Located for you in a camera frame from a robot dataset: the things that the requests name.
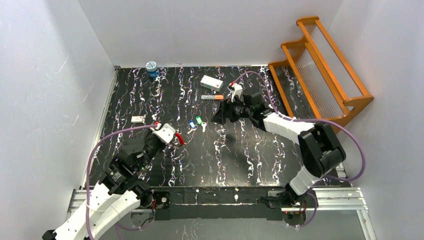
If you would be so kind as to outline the key with green tag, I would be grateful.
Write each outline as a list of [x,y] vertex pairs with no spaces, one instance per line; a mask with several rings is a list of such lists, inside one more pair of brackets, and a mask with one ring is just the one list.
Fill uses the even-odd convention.
[[196,116],[195,120],[196,120],[197,124],[201,126],[202,132],[205,133],[206,128],[207,128],[207,122],[203,121],[203,119],[200,116]]

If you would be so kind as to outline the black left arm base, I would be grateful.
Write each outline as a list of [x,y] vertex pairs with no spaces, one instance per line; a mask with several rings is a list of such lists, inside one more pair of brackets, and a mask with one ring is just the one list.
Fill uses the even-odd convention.
[[156,210],[166,210],[170,207],[171,194],[165,188],[151,188],[142,195],[140,208],[153,212]]

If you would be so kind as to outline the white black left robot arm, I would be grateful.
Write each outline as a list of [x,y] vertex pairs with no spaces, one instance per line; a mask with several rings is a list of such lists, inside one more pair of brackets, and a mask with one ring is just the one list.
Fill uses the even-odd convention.
[[47,230],[44,240],[98,240],[126,214],[138,207],[151,207],[152,187],[139,175],[152,159],[169,145],[184,139],[169,124],[152,127],[136,149],[121,149],[105,168],[86,200],[58,228]]

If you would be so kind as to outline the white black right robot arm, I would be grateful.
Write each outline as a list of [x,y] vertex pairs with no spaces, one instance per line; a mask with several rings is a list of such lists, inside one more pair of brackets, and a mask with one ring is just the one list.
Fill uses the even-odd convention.
[[294,204],[307,191],[346,159],[346,153],[329,123],[291,121],[266,106],[259,93],[242,94],[220,101],[211,122],[224,125],[249,119],[254,127],[291,140],[300,147],[303,166],[284,187],[280,199]]

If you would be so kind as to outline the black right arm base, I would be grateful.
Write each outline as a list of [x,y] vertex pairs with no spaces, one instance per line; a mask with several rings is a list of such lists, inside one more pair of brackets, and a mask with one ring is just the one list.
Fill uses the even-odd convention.
[[301,228],[307,226],[315,217],[319,203],[314,191],[307,191],[301,196],[293,196],[283,190],[270,190],[261,196],[258,204],[265,204],[270,209],[280,209],[283,221],[288,227]]

